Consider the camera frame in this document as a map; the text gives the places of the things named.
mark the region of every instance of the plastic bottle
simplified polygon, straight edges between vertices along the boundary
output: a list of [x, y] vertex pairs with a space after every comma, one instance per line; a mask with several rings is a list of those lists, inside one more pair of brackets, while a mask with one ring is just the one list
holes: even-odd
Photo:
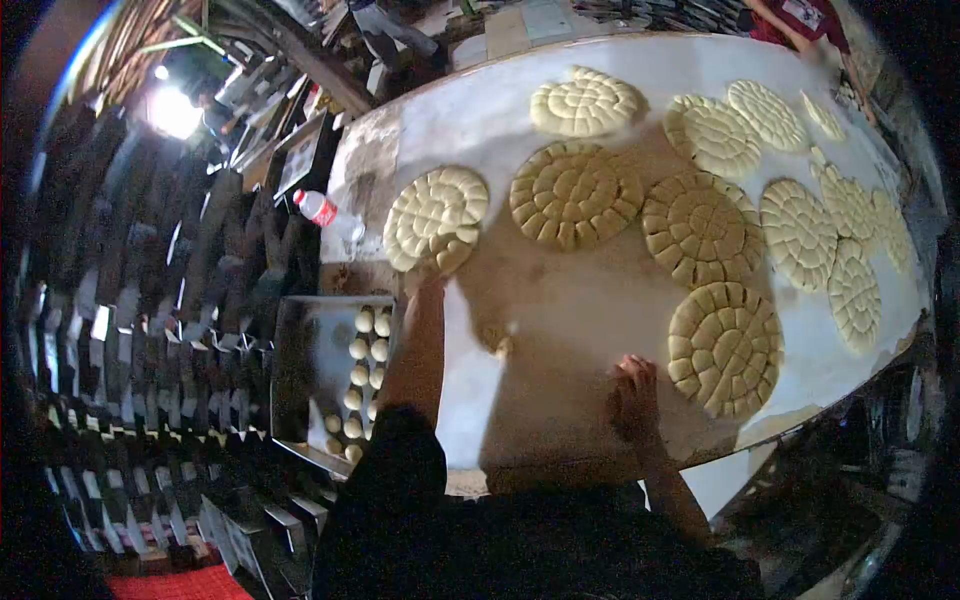
[[367, 230], [359, 217], [341, 210], [322, 192], [299, 189], [294, 192], [294, 204], [304, 217], [344, 241], [356, 242]]

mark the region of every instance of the red shirt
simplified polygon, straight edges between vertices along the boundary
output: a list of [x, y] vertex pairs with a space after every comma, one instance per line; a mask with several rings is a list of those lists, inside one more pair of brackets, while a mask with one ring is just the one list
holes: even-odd
[[[840, 17], [829, 0], [763, 0], [773, 14], [778, 16], [790, 29], [810, 41], [820, 39], [824, 35], [831, 44], [836, 46], [842, 54], [850, 53], [850, 44], [844, 36], [840, 26]], [[792, 47], [787, 37], [754, 12], [756, 27], [750, 32], [750, 37], [760, 41]]]

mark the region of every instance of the metal tray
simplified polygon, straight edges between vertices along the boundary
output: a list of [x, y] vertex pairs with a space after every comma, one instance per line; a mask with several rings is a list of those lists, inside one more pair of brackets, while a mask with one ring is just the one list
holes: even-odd
[[390, 347], [387, 363], [394, 351], [394, 338], [400, 331], [392, 296], [288, 296], [280, 302], [276, 315], [275, 366], [270, 389], [271, 436], [285, 448], [310, 462], [340, 475], [348, 476], [353, 465], [343, 456], [328, 454], [324, 444], [337, 438], [346, 448], [358, 444], [366, 452], [364, 437], [349, 439], [341, 431], [330, 434], [324, 417], [337, 415], [342, 422], [358, 417], [364, 429], [372, 426], [367, 409], [376, 390], [363, 386], [363, 405], [359, 411], [344, 406], [343, 397], [352, 386], [350, 370], [359, 362], [373, 371], [376, 361], [369, 355], [362, 361], [350, 356], [348, 347], [356, 336], [365, 336], [372, 346], [379, 337], [374, 331], [358, 333], [353, 323], [364, 306], [392, 312]]

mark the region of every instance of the person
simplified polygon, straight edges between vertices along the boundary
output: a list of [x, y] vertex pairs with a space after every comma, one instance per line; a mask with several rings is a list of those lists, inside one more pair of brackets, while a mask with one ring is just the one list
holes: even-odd
[[710, 547], [707, 520], [658, 432], [656, 370], [625, 356], [606, 406], [646, 487], [445, 498], [434, 428], [444, 380], [444, 280], [416, 286], [379, 393], [369, 449], [316, 550], [320, 598], [746, 598], [756, 564]]
[[[321, 0], [321, 9], [330, 12], [339, 0]], [[449, 62], [446, 48], [437, 43], [416, 27], [407, 25], [399, 17], [383, 10], [376, 0], [347, 0], [347, 6], [353, 13], [353, 20], [363, 34], [367, 47], [374, 56], [383, 61], [384, 67], [396, 72], [396, 44], [402, 43], [421, 56], [430, 58], [437, 70], [442, 70]]]
[[750, 37], [792, 47], [806, 60], [823, 60], [820, 47], [814, 42], [827, 36], [827, 40], [840, 51], [857, 102], [863, 107], [863, 115], [868, 123], [876, 125], [876, 115], [850, 56], [850, 44], [840, 17], [829, 0], [744, 0], [744, 4], [753, 11], [754, 28]]

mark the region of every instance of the raw bread dough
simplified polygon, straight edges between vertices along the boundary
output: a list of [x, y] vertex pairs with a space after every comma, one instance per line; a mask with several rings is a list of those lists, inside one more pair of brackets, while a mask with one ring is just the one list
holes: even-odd
[[[442, 270], [452, 271], [476, 243], [489, 203], [487, 186], [469, 169], [442, 167], [420, 176], [400, 192], [387, 213], [387, 259], [398, 271], [409, 271], [429, 251]], [[467, 255], [462, 247], [467, 247]]]
[[516, 172], [510, 189], [520, 231], [564, 252], [610, 239], [642, 207], [636, 170], [611, 151], [583, 142], [557, 142], [537, 151]]
[[767, 87], [741, 79], [730, 84], [728, 98], [766, 143], [784, 152], [806, 149], [806, 130], [797, 113]]
[[910, 230], [906, 228], [906, 222], [903, 221], [903, 215], [885, 191], [875, 189], [873, 200], [876, 209], [877, 239], [886, 248], [894, 270], [900, 274], [910, 273], [916, 251]]
[[368, 350], [369, 348], [367, 347], [367, 340], [363, 338], [357, 338], [350, 342], [350, 356], [357, 360], [366, 358]]
[[345, 454], [347, 454], [347, 460], [355, 465], [360, 462], [361, 458], [363, 458], [363, 450], [361, 450], [360, 446], [357, 444], [350, 444], [347, 446]]
[[738, 178], [760, 163], [754, 128], [730, 105], [677, 96], [663, 116], [666, 138], [684, 158], [721, 177]]
[[330, 433], [338, 433], [340, 431], [340, 418], [336, 415], [327, 415], [324, 417], [324, 427]]
[[860, 242], [867, 255], [875, 250], [876, 213], [867, 192], [856, 180], [845, 180], [835, 165], [810, 164], [810, 173], [820, 182], [824, 206], [840, 237]]
[[367, 381], [369, 380], [370, 370], [367, 369], [367, 365], [357, 365], [353, 368], [353, 371], [350, 372], [350, 381], [353, 385], [363, 387], [367, 385]]
[[370, 330], [373, 328], [373, 313], [366, 308], [361, 310], [357, 313], [353, 324], [360, 333], [370, 333]]
[[739, 281], [763, 254], [760, 220], [743, 191], [705, 171], [667, 178], [643, 207], [647, 248], [690, 288]]
[[832, 112], [810, 100], [803, 90], [800, 91], [800, 95], [804, 97], [806, 112], [810, 115], [810, 118], [813, 119], [813, 122], [824, 130], [828, 138], [837, 142], [842, 142], [847, 139], [847, 133], [840, 127], [840, 122], [837, 121], [836, 116], [834, 116]]
[[347, 390], [347, 393], [344, 394], [344, 406], [351, 411], [360, 410], [360, 407], [363, 406], [363, 395], [360, 394], [360, 390], [355, 390], [353, 388]]
[[351, 440], [363, 436], [363, 423], [360, 422], [360, 419], [356, 417], [347, 419], [347, 422], [344, 423], [344, 435]]
[[337, 440], [336, 438], [327, 438], [324, 447], [330, 454], [340, 454], [344, 451], [344, 445], [340, 444], [340, 440]]
[[376, 316], [376, 321], [373, 322], [373, 331], [376, 331], [376, 334], [381, 338], [390, 337], [390, 314], [381, 312]]
[[370, 347], [370, 356], [373, 357], [378, 363], [386, 362], [387, 353], [390, 351], [390, 342], [380, 338], [376, 342], [373, 342], [373, 346]]
[[697, 288], [670, 321], [667, 371], [712, 417], [746, 417], [770, 399], [783, 362], [774, 305], [735, 282]]
[[573, 67], [573, 81], [543, 84], [530, 98], [530, 120], [542, 132], [591, 137], [630, 123], [639, 104], [636, 91], [599, 71]]
[[375, 390], [379, 390], [380, 386], [383, 385], [384, 373], [385, 371], [383, 367], [377, 367], [373, 369], [373, 371], [370, 373], [370, 387], [374, 388]]
[[771, 183], [760, 198], [760, 224], [774, 267], [805, 292], [826, 289], [837, 252], [837, 227], [805, 187]]
[[874, 268], [853, 240], [840, 240], [828, 284], [830, 308], [847, 348], [862, 354], [874, 346], [880, 329], [880, 290]]

